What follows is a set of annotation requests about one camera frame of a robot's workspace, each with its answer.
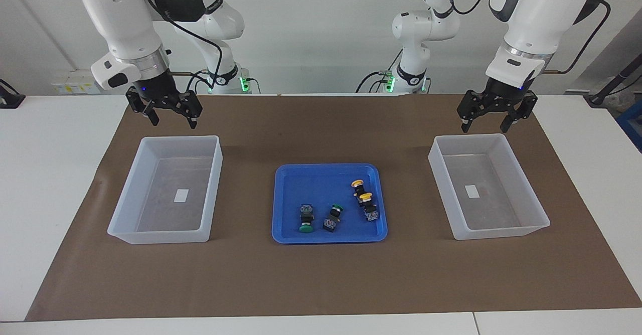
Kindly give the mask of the green push button switch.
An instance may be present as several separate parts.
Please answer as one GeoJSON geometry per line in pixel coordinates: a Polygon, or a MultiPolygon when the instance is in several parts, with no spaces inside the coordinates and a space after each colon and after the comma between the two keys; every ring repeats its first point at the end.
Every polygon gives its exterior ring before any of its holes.
{"type": "Polygon", "coordinates": [[[314,213],[313,207],[310,204],[300,205],[300,226],[299,232],[309,234],[314,231],[313,228],[314,213]]]}
{"type": "Polygon", "coordinates": [[[323,229],[329,232],[334,232],[337,225],[340,223],[340,216],[343,211],[344,208],[341,205],[334,203],[328,216],[324,219],[323,229]]]}

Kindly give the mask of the white wall power strip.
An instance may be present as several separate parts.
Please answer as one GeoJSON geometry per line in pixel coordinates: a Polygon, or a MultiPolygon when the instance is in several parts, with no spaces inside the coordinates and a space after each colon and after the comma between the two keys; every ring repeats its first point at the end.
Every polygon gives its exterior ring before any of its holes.
{"type": "Polygon", "coordinates": [[[51,86],[60,95],[100,95],[101,91],[93,77],[55,77],[51,86]]]}

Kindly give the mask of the black desk device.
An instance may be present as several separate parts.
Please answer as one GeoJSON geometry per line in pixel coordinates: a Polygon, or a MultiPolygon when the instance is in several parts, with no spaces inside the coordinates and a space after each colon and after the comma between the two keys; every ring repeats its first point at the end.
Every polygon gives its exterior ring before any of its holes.
{"type": "Polygon", "coordinates": [[[17,109],[25,98],[14,86],[0,78],[0,109],[17,109]]]}

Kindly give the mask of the brown paper mat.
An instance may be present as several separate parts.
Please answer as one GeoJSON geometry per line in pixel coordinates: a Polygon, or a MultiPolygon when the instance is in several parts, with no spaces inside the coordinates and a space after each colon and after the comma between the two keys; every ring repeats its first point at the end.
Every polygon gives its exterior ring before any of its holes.
{"type": "Polygon", "coordinates": [[[427,159],[456,135],[458,95],[202,96],[199,125],[127,109],[27,321],[635,308],[642,301],[536,118],[507,139],[551,225],[457,241],[427,159]],[[209,241],[132,245],[106,230],[144,137],[215,135],[223,165],[209,241]],[[365,162],[381,177],[379,243],[271,236],[276,170],[365,162]]]}

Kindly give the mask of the blue storage crate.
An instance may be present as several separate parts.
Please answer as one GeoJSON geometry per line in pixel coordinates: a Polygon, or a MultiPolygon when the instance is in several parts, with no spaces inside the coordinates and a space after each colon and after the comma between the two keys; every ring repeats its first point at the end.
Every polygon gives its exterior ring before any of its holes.
{"type": "Polygon", "coordinates": [[[616,118],[616,123],[642,153],[642,99],[616,118]]]}

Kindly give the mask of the blue plastic tray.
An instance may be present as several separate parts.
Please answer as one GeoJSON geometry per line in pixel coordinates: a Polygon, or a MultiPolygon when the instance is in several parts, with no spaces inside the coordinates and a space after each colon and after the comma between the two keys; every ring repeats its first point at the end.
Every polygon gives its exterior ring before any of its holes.
{"type": "Polygon", "coordinates": [[[388,235],[387,214],[378,169],[370,163],[282,165],[275,174],[271,236],[284,245],[378,243],[388,235]],[[363,180],[372,193],[379,219],[368,222],[351,182],[363,180]],[[334,203],[344,208],[334,232],[323,229],[334,203]],[[313,207],[314,231],[299,232],[300,205],[313,207]]]}

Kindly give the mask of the clear plastic box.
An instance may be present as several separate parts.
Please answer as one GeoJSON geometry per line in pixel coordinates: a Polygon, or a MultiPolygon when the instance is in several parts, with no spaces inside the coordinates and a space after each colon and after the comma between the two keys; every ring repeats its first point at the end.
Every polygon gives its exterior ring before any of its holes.
{"type": "Polygon", "coordinates": [[[520,237],[550,225],[503,134],[436,136],[427,159],[454,239],[520,237]],[[465,185],[480,198],[468,198],[465,185]]]}
{"type": "Polygon", "coordinates": [[[133,244],[209,241],[222,173],[219,137],[144,137],[126,178],[109,235],[133,244]],[[189,189],[174,203],[177,189],[189,189]]]}

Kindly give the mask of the black stand pole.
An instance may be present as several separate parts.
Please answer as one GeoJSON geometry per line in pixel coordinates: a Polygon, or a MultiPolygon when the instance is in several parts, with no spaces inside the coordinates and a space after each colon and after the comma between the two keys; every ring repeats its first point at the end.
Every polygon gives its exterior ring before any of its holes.
{"type": "Polygon", "coordinates": [[[623,83],[630,75],[642,66],[642,52],[637,55],[617,76],[608,82],[598,93],[584,95],[584,100],[591,107],[599,107],[606,97],[613,94],[617,86],[623,83]]]}

